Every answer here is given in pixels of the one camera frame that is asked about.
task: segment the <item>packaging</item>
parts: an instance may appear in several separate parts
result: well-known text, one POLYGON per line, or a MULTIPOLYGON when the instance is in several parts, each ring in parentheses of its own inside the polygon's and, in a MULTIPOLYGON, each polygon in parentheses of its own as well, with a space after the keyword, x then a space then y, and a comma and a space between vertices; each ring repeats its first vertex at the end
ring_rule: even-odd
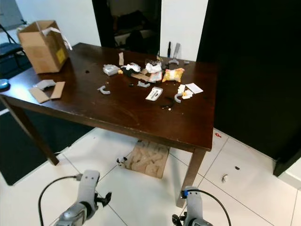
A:
POLYGON ((36 73, 59 72, 68 58, 68 52, 60 33, 47 28, 58 29, 54 20, 36 21, 18 33, 20 43, 36 73))

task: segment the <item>snack bag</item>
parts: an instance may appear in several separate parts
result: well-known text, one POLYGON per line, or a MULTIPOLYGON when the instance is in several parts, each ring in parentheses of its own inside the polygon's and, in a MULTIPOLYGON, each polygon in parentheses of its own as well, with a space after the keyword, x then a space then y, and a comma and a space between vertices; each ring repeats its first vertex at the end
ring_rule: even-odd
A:
POLYGON ((181 77, 182 77, 184 71, 185 70, 183 68, 177 68, 174 70, 166 69, 162 82, 165 82, 165 81, 181 82, 181 77))

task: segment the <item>wooden table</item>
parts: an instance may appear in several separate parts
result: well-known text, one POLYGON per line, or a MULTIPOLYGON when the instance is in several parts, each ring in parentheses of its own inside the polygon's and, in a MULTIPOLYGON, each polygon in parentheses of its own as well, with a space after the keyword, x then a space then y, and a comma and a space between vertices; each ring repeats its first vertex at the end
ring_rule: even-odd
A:
MULTIPOLYGON (((192 152, 182 189, 192 185, 206 151, 212 147, 215 66, 195 62, 184 65, 181 60, 179 67, 185 69, 181 83, 194 82, 204 92, 180 104, 175 103, 169 111, 160 106, 171 103, 166 97, 174 97, 178 82, 166 81, 143 88, 136 86, 138 80, 135 78, 122 74, 109 77, 103 73, 104 64, 118 65, 119 52, 111 48, 77 44, 59 73, 37 75, 30 68, 9 80, 10 88, 2 90, 0 98, 54 165, 59 162, 58 159, 43 142, 23 108, 192 152), (66 82, 61 99, 39 104, 31 96, 28 89, 43 79, 66 82), (102 85, 111 91, 110 95, 103 95, 97 90, 102 85), (145 100, 154 86, 163 88, 162 95, 154 102, 145 100)), ((144 67, 145 59, 155 57, 124 51, 125 64, 135 62, 144 67)), ((48 96, 51 92, 52 89, 46 90, 48 96)), ((182 207, 183 204, 184 200, 179 198, 177 206, 182 207)))

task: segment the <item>black chair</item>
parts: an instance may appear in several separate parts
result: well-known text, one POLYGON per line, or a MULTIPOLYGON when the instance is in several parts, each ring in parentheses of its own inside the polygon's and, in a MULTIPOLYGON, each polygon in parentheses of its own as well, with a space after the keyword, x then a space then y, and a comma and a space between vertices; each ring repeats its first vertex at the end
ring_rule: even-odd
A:
POLYGON ((17 57, 17 52, 20 52, 20 51, 22 51, 25 55, 25 52, 24 52, 22 46, 20 44, 16 43, 16 41, 9 35, 9 33, 5 30, 5 28, 0 24, 0 30, 1 29, 7 35, 9 42, 0 44, 0 60, 8 57, 10 55, 14 55, 14 58, 15 58, 18 68, 22 69, 22 67, 19 64, 18 57, 17 57))

